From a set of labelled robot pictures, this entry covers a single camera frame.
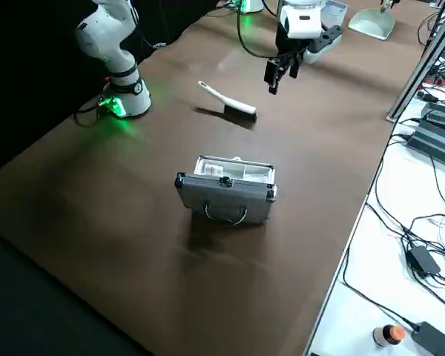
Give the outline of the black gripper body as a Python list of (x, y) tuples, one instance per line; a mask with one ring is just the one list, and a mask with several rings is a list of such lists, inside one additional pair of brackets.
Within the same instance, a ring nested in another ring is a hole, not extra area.
[(290, 39), (284, 26), (278, 23), (275, 44), (277, 47), (275, 61), (296, 59), (302, 62), (306, 48), (309, 46), (309, 40)]

